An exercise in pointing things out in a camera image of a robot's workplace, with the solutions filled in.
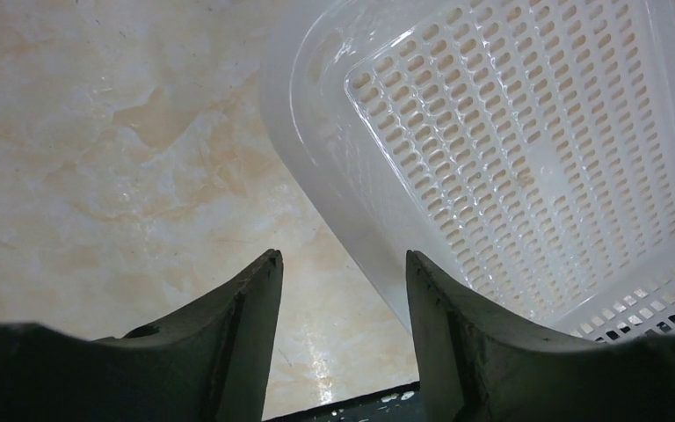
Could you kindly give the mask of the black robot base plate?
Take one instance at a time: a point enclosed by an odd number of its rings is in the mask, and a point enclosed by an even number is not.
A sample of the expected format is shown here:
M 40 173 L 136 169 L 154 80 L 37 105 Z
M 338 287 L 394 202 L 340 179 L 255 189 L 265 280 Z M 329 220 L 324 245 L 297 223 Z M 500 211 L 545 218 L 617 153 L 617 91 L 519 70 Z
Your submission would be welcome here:
M 419 382 L 411 382 L 340 402 L 323 404 L 312 409 L 271 418 L 271 421 L 288 422 L 426 420 Z

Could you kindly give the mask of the white perforated plastic basket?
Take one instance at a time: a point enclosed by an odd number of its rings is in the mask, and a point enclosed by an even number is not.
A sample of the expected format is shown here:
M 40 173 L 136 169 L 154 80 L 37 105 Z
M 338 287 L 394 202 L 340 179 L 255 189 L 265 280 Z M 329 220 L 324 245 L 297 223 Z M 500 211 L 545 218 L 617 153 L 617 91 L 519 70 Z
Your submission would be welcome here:
M 675 1 L 293 1 L 260 109 L 403 325 L 405 255 L 537 324 L 675 334 Z

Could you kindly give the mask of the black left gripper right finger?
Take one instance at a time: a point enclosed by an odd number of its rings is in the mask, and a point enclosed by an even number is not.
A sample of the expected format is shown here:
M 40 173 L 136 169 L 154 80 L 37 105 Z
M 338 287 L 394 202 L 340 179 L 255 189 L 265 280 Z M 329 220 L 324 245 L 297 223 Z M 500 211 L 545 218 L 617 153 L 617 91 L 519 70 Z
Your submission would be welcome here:
M 406 254 L 431 421 L 675 421 L 675 336 L 593 342 L 518 316 Z

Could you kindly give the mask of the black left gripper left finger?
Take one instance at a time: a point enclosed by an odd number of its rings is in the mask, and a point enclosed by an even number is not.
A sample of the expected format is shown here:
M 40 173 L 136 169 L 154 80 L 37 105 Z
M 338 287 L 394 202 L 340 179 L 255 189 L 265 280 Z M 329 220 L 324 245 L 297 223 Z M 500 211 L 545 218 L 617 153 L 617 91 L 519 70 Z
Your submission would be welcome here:
M 0 421 L 259 421 L 282 291 L 265 251 L 120 338 L 0 324 Z

